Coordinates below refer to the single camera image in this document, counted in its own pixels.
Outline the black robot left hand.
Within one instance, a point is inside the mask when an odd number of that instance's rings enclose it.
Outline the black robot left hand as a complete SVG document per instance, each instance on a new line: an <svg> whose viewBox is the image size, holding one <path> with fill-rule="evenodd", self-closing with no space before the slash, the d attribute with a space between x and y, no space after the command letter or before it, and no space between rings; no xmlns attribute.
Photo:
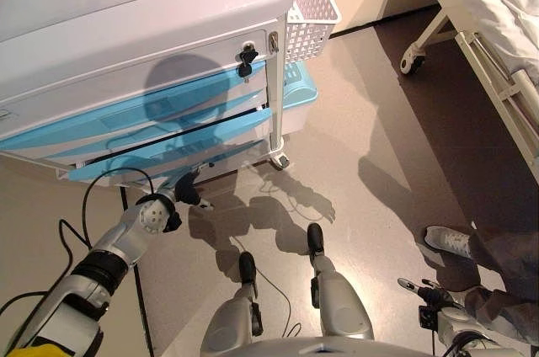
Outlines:
<svg viewBox="0 0 539 357"><path fill-rule="evenodd" d="M187 205L197 206L202 210L213 210L214 205L209 200L203 199L195 189L195 180L199 174L198 169L190 171L176 182L173 190L175 200Z"/></svg>

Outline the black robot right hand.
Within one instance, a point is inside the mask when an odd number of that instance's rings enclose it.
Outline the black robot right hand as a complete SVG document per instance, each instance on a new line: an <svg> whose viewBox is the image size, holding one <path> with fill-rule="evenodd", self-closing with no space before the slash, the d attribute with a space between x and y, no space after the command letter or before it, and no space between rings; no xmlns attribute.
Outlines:
<svg viewBox="0 0 539 357"><path fill-rule="evenodd" d="M398 284L405 290L413 292L421 298L427 307L440 311L444 307L454 306L456 303L447 290L429 280L422 280L423 285L417 285L404 278L398 278Z"/></svg>

